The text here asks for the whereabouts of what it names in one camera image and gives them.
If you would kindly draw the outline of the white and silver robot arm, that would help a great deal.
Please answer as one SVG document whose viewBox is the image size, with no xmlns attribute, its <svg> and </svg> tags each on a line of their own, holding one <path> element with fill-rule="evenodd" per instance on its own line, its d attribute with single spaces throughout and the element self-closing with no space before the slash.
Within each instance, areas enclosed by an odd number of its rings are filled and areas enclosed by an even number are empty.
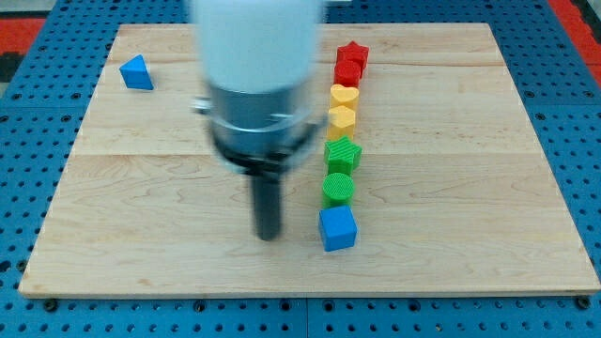
<svg viewBox="0 0 601 338">
<path fill-rule="evenodd" d="M 216 150 L 246 175 L 291 169 L 316 129 L 308 121 L 309 84 L 322 2 L 195 0 L 190 6 Z"/>
</svg>

